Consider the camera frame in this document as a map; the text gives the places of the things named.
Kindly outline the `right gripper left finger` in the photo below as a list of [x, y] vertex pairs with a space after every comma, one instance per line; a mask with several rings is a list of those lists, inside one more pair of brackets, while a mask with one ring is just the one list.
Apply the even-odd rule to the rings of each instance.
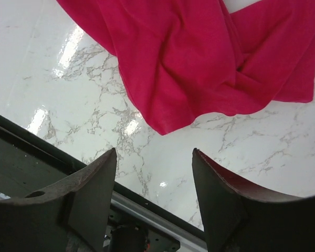
[[102, 251], [117, 166], [111, 149], [25, 197], [0, 201], [0, 251]]

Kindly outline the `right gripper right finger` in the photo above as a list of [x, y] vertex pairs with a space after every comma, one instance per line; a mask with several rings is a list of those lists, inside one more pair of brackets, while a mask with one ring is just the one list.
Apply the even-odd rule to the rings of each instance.
[[270, 190], [198, 149], [192, 170], [208, 251], [315, 251], [315, 195]]

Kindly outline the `pink red t shirt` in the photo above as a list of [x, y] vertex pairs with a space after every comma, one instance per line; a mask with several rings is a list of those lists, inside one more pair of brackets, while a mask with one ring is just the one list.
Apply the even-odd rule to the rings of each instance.
[[60, 1], [118, 59], [127, 94], [161, 135], [198, 116], [252, 114], [273, 100], [308, 103], [315, 1]]

